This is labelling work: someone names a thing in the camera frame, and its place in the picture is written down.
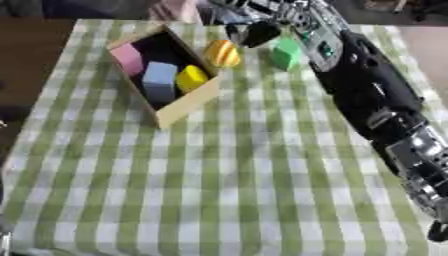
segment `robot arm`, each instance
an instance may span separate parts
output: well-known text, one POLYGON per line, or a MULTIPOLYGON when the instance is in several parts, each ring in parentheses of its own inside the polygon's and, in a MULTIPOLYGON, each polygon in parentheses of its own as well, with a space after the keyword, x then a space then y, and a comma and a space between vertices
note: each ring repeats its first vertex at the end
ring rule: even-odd
POLYGON ((434 219, 428 239, 448 239, 448 144, 421 114, 403 75, 364 35, 350 30, 324 0, 211 0, 254 17, 229 37, 255 47, 290 26, 324 90, 344 118, 383 159, 413 202, 434 219))

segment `green checkered tablecloth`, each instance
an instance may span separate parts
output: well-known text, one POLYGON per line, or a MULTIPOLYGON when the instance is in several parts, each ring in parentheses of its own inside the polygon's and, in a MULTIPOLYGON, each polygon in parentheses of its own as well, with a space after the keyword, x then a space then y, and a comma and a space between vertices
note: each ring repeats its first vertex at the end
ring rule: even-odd
MULTIPOLYGON (((241 50, 219 97, 158 131, 105 52, 148 22, 80 20, 4 165, 13 248, 34 255, 447 255, 431 219, 303 59, 241 50)), ((222 27, 171 24, 200 51, 222 27)), ((359 26, 448 114, 396 27, 359 26)))

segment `toy block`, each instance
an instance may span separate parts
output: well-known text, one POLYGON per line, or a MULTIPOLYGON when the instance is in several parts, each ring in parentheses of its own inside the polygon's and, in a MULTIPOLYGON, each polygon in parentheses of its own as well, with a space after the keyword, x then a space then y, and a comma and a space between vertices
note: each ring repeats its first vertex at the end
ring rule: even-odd
POLYGON ((162 62, 149 62, 143 76, 146 98, 154 103, 170 103, 176 98, 174 81, 177 67, 162 62))
POLYGON ((289 70, 299 62, 300 48, 293 39, 282 38, 274 46, 271 59, 274 65, 289 70))
POLYGON ((134 76, 143 71, 142 56, 132 44, 120 45, 112 49, 111 53, 127 75, 134 76))
POLYGON ((194 65, 188 65, 176 76, 177 86, 184 93, 193 91, 207 81, 207 74, 194 65))

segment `screw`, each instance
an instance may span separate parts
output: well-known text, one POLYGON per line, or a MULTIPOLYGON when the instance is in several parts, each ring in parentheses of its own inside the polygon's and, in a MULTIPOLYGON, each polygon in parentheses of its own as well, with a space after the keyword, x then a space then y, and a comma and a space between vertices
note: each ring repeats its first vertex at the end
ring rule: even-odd
POLYGON ((352 63, 355 63, 357 60, 358 60, 358 55, 353 53, 352 56, 350 56, 350 61, 352 63))

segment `pink block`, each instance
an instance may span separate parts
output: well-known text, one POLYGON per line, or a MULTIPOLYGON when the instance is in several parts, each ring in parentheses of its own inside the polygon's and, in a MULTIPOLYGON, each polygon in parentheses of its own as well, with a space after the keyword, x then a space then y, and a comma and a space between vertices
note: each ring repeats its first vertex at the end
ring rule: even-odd
POLYGON ((141 54, 131 44, 123 44, 111 51, 112 55, 120 62, 124 72, 129 76, 143 71, 141 54))

